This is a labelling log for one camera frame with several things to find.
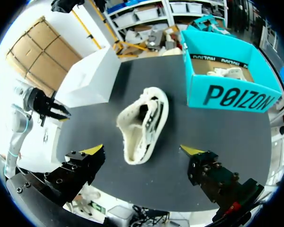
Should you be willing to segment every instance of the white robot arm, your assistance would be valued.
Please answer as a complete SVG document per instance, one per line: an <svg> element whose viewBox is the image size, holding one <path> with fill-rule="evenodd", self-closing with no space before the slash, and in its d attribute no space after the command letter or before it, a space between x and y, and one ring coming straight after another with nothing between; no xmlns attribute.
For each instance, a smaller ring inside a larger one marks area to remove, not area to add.
<svg viewBox="0 0 284 227"><path fill-rule="evenodd" d="M16 174L16 162L25 137L33 128L33 119L19 106L12 104L12 137L6 156L4 175L9 179Z"/></svg>
<svg viewBox="0 0 284 227"><path fill-rule="evenodd" d="M16 95L17 103L20 103L21 107L16 104L11 105L12 112L10 127L13 133L9 141L9 150L6 158L0 155L0 177L3 181L5 181L6 177L10 179L16 174L16 164L22 144L33 128L33 119L31 118L31 115L26 112L37 112L43 117L43 122L46 116L50 116L58 120L68 118L65 115L52 113L50 111L51 108L58 109L64 114L70 115L63 105L59 105L54 102L53 97L49 98L42 90L19 80L14 87L14 94Z"/></svg>

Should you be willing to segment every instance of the white sneaker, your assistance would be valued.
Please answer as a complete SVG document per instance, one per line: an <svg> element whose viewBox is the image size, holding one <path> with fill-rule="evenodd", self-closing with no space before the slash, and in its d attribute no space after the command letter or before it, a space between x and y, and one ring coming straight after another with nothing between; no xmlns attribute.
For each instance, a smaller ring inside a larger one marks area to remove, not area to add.
<svg viewBox="0 0 284 227"><path fill-rule="evenodd" d="M218 76L218 77L227 77L233 79L240 79L246 81L242 69L239 67L233 67L229 69L215 69L214 71L207 72L208 76Z"/></svg>
<svg viewBox="0 0 284 227"><path fill-rule="evenodd" d="M140 98L117 117L124 139L124 159L130 165L151 157L169 114L166 94L157 87L146 88Z"/></svg>

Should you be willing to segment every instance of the shelf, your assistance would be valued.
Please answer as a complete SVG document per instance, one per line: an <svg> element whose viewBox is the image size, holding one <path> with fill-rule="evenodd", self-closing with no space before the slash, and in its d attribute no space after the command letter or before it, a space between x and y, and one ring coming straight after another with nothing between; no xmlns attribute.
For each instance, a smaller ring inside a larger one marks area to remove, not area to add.
<svg viewBox="0 0 284 227"><path fill-rule="evenodd" d="M132 25L127 25L127 26L124 26L124 27L118 27L117 30L122 30L122 29L125 29L127 27L132 27L132 26L135 26L135 25L144 24L144 23L157 21L157 20L167 20L167 16L158 17L158 18L151 19L151 20L138 20L136 23L134 23Z"/></svg>
<svg viewBox="0 0 284 227"><path fill-rule="evenodd" d="M207 16L207 14L202 14L202 13L172 13L173 16L186 16L186 17L203 17L203 16ZM214 16L215 18L218 18L218 19L222 19L224 20L224 18L222 17L217 17L217 16Z"/></svg>
<svg viewBox="0 0 284 227"><path fill-rule="evenodd" d="M218 5L218 6L224 6L223 3L221 2L216 2L216 1L211 1L211 0L192 0L195 2L206 2L206 3L211 3L212 5Z"/></svg>
<svg viewBox="0 0 284 227"><path fill-rule="evenodd" d="M142 5L145 5L145 4L154 3L154 2L159 2L159 1L161 1L161 0L142 1L142 2L139 2L138 4L135 4L135 5L132 5L132 6L126 6L126 7L122 8L122 9L118 9L118 10L116 10L115 12L112 12L112 13L110 13L110 14L108 14L108 15L109 15L109 16L112 16L112 15L114 15L114 14L116 14L116 13L120 13L120 12L122 12L122 11L124 11L124 10L127 10L127 9L131 9L131 8L134 8L134 7L137 7L137 6L142 6Z"/></svg>

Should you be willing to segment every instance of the shoe sole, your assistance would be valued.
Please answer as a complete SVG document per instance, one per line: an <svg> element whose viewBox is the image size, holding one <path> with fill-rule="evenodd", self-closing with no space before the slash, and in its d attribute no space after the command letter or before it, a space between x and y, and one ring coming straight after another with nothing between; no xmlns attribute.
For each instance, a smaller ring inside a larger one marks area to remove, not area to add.
<svg viewBox="0 0 284 227"><path fill-rule="evenodd" d="M162 109L162 112L161 112L159 124L156 128L156 132L155 132L155 136L154 136L154 142L150 144L150 146L148 147L148 149L145 153L145 156L141 159L141 161L137 162L136 164L131 163L131 165L143 164L150 159L150 157L153 153L153 150L156 146L157 140L158 140L158 138L159 138L159 136L160 136L160 134L163 130L163 127L164 127L166 120L167 120L167 117L169 115L169 100L167 99L167 96L164 93L164 91L162 91L160 88L157 88L157 87L149 87L149 88L147 88L147 90L150 94L157 97L158 100L163 103L163 109Z"/></svg>

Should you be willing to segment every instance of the turquoise shoebox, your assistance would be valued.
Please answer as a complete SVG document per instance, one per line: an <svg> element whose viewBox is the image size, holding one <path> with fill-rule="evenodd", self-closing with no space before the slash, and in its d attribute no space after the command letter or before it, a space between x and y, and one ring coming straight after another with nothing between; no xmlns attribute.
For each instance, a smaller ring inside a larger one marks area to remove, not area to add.
<svg viewBox="0 0 284 227"><path fill-rule="evenodd" d="M181 43L189 107L263 113L281 96L274 73L253 45L227 35L193 29L181 32ZM248 69L253 82L197 74L191 59L240 66Z"/></svg>

